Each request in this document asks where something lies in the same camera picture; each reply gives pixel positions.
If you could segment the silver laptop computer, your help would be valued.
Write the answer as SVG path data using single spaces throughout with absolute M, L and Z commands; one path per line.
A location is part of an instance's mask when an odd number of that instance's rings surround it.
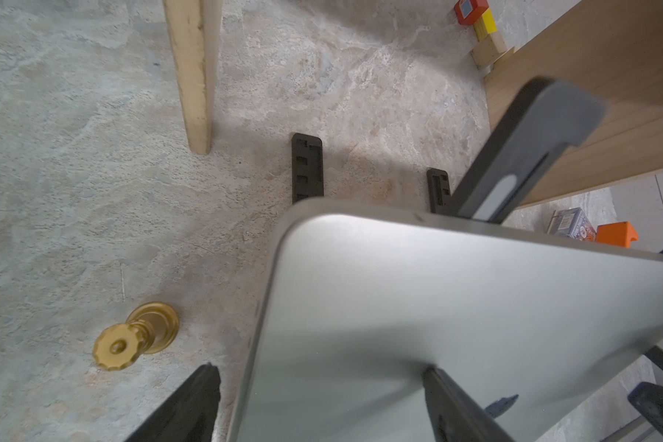
M 663 254 L 331 198 L 279 222 L 232 441 L 429 441 L 442 368 L 534 441 L 663 339 Z

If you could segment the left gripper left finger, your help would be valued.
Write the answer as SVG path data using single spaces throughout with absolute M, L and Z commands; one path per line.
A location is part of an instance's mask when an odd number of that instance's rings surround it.
M 209 442 L 221 400 L 219 369 L 199 366 L 126 442 Z

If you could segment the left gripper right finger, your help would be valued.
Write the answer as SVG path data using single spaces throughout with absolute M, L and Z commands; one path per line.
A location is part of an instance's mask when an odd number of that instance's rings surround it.
M 444 370 L 429 368 L 422 379 L 436 441 L 513 441 Z

